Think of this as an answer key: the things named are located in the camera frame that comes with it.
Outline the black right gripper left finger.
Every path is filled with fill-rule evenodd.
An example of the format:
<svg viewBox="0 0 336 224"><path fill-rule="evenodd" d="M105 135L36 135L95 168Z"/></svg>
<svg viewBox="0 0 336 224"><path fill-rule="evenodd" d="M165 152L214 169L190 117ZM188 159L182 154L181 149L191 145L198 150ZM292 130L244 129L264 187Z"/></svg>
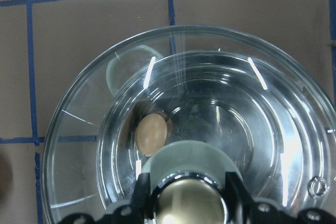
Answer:
<svg viewBox="0 0 336 224"><path fill-rule="evenodd" d="M131 220L145 220L154 217L150 182L150 173L141 173L138 176L130 201Z"/></svg>

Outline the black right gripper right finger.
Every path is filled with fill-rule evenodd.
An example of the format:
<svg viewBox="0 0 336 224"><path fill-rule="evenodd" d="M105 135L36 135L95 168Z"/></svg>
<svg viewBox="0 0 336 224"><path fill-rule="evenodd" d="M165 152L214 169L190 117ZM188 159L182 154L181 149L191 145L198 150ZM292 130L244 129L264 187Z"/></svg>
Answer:
<svg viewBox="0 0 336 224"><path fill-rule="evenodd" d="M225 174L224 200L230 218L248 217L254 201L236 172Z"/></svg>

